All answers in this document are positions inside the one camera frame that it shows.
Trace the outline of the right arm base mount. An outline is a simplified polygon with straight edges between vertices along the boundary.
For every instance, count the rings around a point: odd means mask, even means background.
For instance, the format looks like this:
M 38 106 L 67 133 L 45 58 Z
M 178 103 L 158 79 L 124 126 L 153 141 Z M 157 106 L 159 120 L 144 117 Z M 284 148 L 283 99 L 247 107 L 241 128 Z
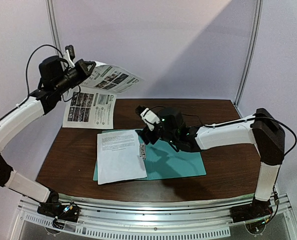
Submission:
M 261 201 L 253 198 L 251 203 L 231 207 L 229 213 L 234 223 L 264 219 L 268 216 L 268 219 L 262 222 L 262 224 L 267 224 L 275 217 L 278 206 L 273 211 L 270 200 Z

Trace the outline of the colourful printed leaflet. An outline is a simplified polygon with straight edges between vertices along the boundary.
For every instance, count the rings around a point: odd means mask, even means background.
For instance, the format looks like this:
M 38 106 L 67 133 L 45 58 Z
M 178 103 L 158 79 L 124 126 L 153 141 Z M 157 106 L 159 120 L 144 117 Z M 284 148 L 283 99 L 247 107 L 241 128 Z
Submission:
M 111 130 L 121 94 L 144 80 L 116 65 L 96 62 L 90 77 L 66 94 L 62 127 Z

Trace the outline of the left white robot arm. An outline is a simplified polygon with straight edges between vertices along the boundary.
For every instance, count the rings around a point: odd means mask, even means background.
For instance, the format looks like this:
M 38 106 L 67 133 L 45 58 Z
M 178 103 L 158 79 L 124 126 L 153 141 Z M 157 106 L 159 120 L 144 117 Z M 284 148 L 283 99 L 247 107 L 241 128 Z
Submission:
M 52 198 L 52 190 L 15 170 L 6 162 L 2 153 L 20 132 L 52 111 L 65 92 L 90 77 L 96 65 L 94 61 L 83 59 L 73 63 L 57 55 L 46 58 L 39 65 L 37 89 L 0 120 L 0 187 L 43 203 L 44 210 L 52 217 L 59 217 L 63 213 L 62 204 Z

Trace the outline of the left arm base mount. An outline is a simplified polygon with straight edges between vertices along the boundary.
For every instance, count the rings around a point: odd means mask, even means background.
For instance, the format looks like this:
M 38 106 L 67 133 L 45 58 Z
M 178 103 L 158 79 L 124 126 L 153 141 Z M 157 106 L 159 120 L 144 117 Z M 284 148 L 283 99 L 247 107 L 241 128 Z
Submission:
M 52 227 L 63 230 L 65 222 L 78 222 L 81 208 L 74 201 L 59 201 L 59 196 L 53 194 L 46 202 L 39 203 L 37 213 L 53 218 Z

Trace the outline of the white printed paper sheet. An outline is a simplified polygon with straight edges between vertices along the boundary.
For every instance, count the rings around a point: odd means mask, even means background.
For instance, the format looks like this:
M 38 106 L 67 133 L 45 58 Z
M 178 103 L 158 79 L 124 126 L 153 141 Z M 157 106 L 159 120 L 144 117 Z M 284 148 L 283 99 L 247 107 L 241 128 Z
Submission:
M 147 177 L 135 130 L 108 131 L 97 135 L 97 183 L 99 185 Z

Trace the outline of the chrome folder clip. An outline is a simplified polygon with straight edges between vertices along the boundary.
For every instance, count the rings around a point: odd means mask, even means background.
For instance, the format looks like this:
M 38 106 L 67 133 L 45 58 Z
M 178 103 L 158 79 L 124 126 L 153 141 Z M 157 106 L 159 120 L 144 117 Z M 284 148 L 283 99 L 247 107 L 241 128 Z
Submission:
M 145 161 L 146 160 L 146 145 L 144 143 L 139 144 L 139 156 Z

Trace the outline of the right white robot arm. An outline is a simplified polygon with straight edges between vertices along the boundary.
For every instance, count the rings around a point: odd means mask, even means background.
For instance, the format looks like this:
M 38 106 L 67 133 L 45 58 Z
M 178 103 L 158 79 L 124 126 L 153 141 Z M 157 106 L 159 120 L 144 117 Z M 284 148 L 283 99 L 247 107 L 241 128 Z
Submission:
M 255 145 L 261 164 L 255 201 L 247 206 L 247 214 L 258 218 L 266 211 L 266 202 L 285 158 L 285 131 L 266 109 L 258 108 L 255 114 L 237 120 L 200 126 L 187 126 L 181 111 L 175 107 L 164 107 L 155 113 L 152 108 L 138 106 L 135 112 L 146 125 L 137 132 L 146 145 L 161 140 L 176 152 L 187 153 L 222 146 Z

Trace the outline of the teal file folder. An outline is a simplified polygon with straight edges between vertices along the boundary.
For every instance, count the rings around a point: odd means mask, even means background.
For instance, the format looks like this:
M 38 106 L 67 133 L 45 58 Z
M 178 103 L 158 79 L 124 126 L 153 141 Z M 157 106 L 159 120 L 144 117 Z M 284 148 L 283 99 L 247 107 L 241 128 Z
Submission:
M 133 180 L 163 180 L 185 177 L 205 176 L 207 174 L 199 152 L 175 152 L 166 142 L 158 140 L 155 144 L 146 145 L 144 160 L 146 178 Z M 95 164 L 93 180 L 98 182 L 98 167 Z

